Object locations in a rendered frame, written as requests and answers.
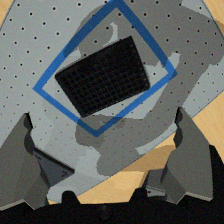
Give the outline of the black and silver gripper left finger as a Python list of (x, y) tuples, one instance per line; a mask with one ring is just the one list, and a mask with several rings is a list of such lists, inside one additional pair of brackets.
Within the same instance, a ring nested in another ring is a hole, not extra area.
[(33, 156), (32, 129), (30, 115), (24, 113), (0, 148), (0, 224), (16, 224), (32, 210), (50, 205), (49, 180)]

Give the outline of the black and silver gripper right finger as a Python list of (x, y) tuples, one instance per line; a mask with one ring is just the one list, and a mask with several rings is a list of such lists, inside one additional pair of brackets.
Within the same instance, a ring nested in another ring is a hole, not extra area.
[(178, 107), (174, 123), (176, 149), (160, 179), (166, 192), (164, 201), (185, 208), (202, 224), (224, 224), (224, 163), (182, 107)]

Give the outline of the blue tape outline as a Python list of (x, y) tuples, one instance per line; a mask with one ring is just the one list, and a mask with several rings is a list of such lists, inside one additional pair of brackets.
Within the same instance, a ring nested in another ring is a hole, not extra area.
[[(93, 128), (91, 128), (81, 119), (79, 119), (76, 115), (70, 112), (67, 108), (61, 105), (58, 101), (56, 101), (53, 97), (51, 97), (48, 93), (46, 93), (42, 88), (50, 79), (50, 77), (54, 74), (54, 72), (58, 69), (58, 67), (63, 63), (63, 61), (78, 46), (78, 44), (116, 7), (127, 18), (127, 20), (133, 25), (133, 27), (145, 40), (148, 46), (152, 49), (154, 54), (157, 56), (164, 68), (167, 70), (168, 74), (164, 76), (161, 80), (159, 80), (156, 84), (154, 84), (148, 91), (144, 92), (141, 96), (139, 96), (136, 100), (129, 104), (126, 108), (124, 108), (121, 112), (119, 112), (116, 116), (114, 116), (111, 120), (109, 120), (106, 124), (104, 124), (97, 131), (95, 131)], [(127, 6), (127, 4), (123, 0), (109, 0), (67, 43), (67, 45), (62, 49), (62, 51), (57, 55), (57, 57), (53, 60), (53, 62), (49, 65), (49, 67), (40, 77), (38, 82), (33, 87), (33, 90), (37, 92), (40, 96), (42, 96), (45, 100), (47, 100), (50, 104), (52, 104), (54, 107), (56, 107), (59, 111), (61, 111), (71, 120), (73, 120), (83, 129), (85, 129), (97, 138), (108, 128), (110, 128), (120, 119), (122, 119), (125, 115), (131, 112), (134, 108), (140, 105), (143, 101), (149, 98), (157, 90), (163, 87), (176, 75), (178, 75), (178, 73), (174, 69), (173, 65), (171, 64), (165, 53), (162, 51), (158, 43), (155, 41), (155, 39), (152, 37), (146, 27), (142, 24), (142, 22), (138, 19), (138, 17)]]

